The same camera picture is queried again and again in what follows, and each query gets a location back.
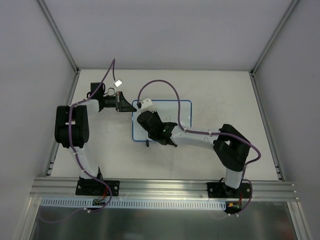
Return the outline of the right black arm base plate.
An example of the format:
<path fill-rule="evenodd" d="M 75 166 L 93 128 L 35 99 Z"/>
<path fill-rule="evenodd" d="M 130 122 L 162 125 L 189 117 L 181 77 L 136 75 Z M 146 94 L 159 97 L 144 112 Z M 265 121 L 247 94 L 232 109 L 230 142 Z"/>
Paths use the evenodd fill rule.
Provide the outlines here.
<path fill-rule="evenodd" d="M 207 182 L 206 186 L 210 199 L 249 199 L 252 193 L 252 187 L 246 182 L 242 182 L 237 189 L 227 186 L 224 182 Z"/>

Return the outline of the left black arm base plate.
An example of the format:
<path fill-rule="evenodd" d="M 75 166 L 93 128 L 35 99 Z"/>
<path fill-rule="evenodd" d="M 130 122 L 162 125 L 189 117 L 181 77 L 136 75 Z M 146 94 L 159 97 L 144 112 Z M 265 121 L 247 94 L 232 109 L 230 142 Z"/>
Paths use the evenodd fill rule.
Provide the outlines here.
<path fill-rule="evenodd" d="M 112 196 L 117 197 L 119 195 L 119 190 L 120 190 L 120 181 L 118 180 L 104 180 L 104 182 L 109 186 L 111 189 L 111 194 Z M 77 196 L 102 196 L 105 192 L 106 196 L 110 196 L 110 191 L 107 189 L 107 187 L 94 180 L 94 179 L 84 179 L 84 178 L 79 178 L 77 181 L 77 186 L 75 190 L 75 194 Z"/>

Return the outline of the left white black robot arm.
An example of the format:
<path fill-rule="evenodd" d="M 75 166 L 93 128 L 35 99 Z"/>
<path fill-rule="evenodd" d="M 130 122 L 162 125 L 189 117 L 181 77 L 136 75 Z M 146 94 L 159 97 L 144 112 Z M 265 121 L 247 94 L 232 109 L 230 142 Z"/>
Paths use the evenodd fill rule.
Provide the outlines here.
<path fill-rule="evenodd" d="M 87 98 L 72 105 L 59 105 L 56 108 L 54 138 L 68 149 L 80 170 L 79 180 L 86 181 L 87 189 L 93 195 L 104 191 L 105 184 L 98 165 L 89 155 L 87 143 L 90 137 L 89 116 L 105 108 L 115 109 L 118 113 L 134 113 L 137 109 L 124 97 L 122 91 L 106 93 L 105 84 L 92 82 Z"/>

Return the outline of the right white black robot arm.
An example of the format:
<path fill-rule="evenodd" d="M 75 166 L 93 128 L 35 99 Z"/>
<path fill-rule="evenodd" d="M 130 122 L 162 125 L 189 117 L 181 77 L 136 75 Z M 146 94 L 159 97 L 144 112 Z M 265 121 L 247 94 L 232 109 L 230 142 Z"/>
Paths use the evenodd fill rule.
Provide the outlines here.
<path fill-rule="evenodd" d="M 224 124 L 218 132 L 181 128 L 175 122 L 163 122 L 157 112 L 144 111 L 137 123 L 147 132 L 148 138 L 161 144 L 194 146 L 213 150 L 226 168 L 224 193 L 235 198 L 242 191 L 242 178 L 251 143 L 232 125 Z"/>

